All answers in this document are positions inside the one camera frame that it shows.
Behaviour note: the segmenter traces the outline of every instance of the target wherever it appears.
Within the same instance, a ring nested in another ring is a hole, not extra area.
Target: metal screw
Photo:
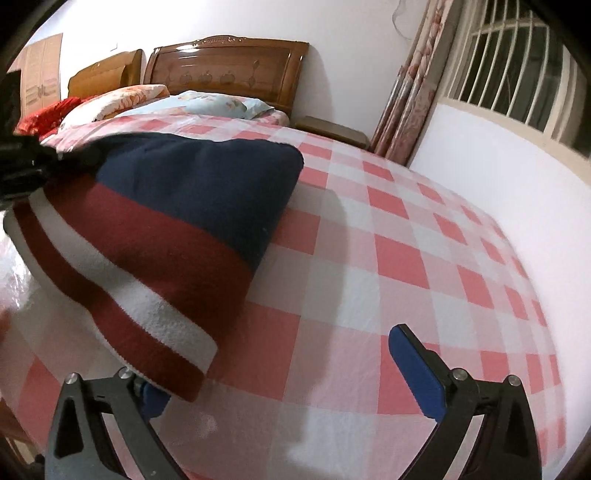
[[[66,383],[68,385],[72,385],[73,383],[76,383],[78,381],[78,378],[78,374],[68,374],[68,376],[66,377]]]
[[[466,372],[463,368],[454,368],[452,370],[452,376],[456,380],[462,382],[468,378],[468,372]]]
[[[119,375],[119,378],[123,379],[123,380],[127,380],[128,378],[130,378],[134,373],[127,367],[123,367],[121,370],[119,370],[117,372],[117,375]]]
[[[521,385],[521,379],[517,375],[509,375],[509,383],[514,387]]]

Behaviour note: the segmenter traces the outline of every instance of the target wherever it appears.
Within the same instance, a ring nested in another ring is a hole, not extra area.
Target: white wall
[[[534,144],[447,105],[411,169],[492,215],[534,283],[565,389],[566,455],[544,472],[554,478],[591,425],[591,188]]]
[[[313,115],[371,137],[410,46],[392,24],[398,1],[70,0],[31,41],[63,32],[62,98],[76,72],[119,51],[141,48],[149,57],[154,47],[220,34],[306,41],[294,119]],[[407,0],[401,9],[406,37],[426,3]]]

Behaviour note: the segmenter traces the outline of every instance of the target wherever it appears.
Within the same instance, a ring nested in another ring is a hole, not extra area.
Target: floral curtain
[[[427,3],[408,59],[398,72],[374,133],[370,151],[375,154],[401,165],[408,163],[445,65],[445,61],[438,61],[437,67],[433,69],[433,59],[440,56],[447,59],[461,3],[462,0],[429,0]],[[444,30],[448,34],[445,35],[445,41],[440,42]]]

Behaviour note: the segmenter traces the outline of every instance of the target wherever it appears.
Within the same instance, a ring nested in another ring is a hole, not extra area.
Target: bedside table
[[[363,150],[367,150],[369,147],[369,140],[363,132],[313,116],[305,116],[298,120],[295,123],[295,128],[311,134],[321,135],[322,137],[332,138],[333,140],[338,140],[339,142],[353,145]]]

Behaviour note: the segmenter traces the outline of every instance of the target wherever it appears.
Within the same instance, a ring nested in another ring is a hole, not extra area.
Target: wire
[[[398,33],[398,35],[400,35],[404,40],[412,41],[413,39],[406,37],[400,31],[400,29],[398,28],[398,26],[396,24],[396,20],[398,19],[398,17],[400,17],[400,15],[404,15],[406,13],[406,10],[407,10],[406,2],[407,2],[407,0],[400,0],[398,2],[398,5],[396,6],[394,13],[392,14],[392,24],[394,25],[394,29],[396,30],[396,33]]]

